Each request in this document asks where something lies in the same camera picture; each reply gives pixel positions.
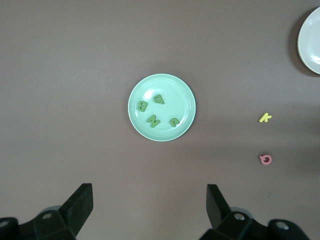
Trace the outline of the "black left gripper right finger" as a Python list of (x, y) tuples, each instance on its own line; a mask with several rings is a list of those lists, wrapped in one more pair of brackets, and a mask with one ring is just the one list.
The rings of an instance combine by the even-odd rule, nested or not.
[(207, 185), (206, 212), (211, 228), (199, 240), (310, 240), (291, 221), (272, 219), (264, 226), (248, 214), (232, 210), (216, 184)]

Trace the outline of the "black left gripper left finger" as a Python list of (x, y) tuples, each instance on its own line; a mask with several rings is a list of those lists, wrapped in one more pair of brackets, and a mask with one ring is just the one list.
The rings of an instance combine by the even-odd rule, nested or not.
[(46, 210), (19, 224), (15, 217), (0, 218), (0, 240), (77, 240), (93, 211), (93, 186), (83, 183), (57, 210)]

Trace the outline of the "green letter N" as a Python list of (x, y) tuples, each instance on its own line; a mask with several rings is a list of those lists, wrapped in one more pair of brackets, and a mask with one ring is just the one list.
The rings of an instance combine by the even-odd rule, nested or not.
[(161, 121), (157, 119), (155, 114), (153, 114), (146, 120), (146, 122), (150, 124), (151, 128), (155, 128)]

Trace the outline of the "pink letter Q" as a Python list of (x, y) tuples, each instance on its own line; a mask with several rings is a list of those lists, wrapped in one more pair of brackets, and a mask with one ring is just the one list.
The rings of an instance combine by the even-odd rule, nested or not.
[(269, 154), (260, 155), (258, 158), (262, 165), (268, 166), (272, 163), (272, 157)]

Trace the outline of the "yellow letter k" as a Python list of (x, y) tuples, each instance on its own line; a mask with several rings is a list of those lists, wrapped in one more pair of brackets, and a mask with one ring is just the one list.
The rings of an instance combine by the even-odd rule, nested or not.
[(258, 122), (259, 123), (267, 123), (271, 118), (272, 118), (272, 116), (268, 112), (265, 112), (258, 119)]

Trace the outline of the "green plate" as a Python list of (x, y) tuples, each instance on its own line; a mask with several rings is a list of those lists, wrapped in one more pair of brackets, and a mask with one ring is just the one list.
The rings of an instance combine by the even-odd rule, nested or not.
[[(164, 104), (153, 101), (160, 94)], [(139, 101), (148, 102), (145, 112), (137, 109)], [(128, 99), (128, 117), (135, 130), (143, 137), (168, 142), (181, 137), (193, 124), (196, 116), (196, 99), (190, 87), (180, 78), (158, 73), (145, 77), (133, 88)], [(156, 115), (160, 123), (151, 128), (146, 120)], [(170, 120), (177, 118), (180, 124), (172, 127)]]

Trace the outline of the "brown table cover sheet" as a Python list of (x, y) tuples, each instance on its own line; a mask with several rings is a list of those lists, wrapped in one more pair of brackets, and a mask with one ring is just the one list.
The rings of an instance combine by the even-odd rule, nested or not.
[[(289, 220), (320, 240), (320, 75), (297, 52), (317, 7), (0, 0), (0, 218), (27, 222), (92, 183), (78, 240), (198, 240), (216, 184), (259, 223)], [(128, 116), (132, 89), (157, 73), (196, 100), (192, 126), (168, 142)]]

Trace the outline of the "beige plate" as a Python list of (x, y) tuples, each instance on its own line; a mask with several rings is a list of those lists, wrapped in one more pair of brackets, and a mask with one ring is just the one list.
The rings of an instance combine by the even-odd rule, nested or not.
[(297, 38), (297, 51), (303, 64), (320, 75), (320, 6), (303, 22)]

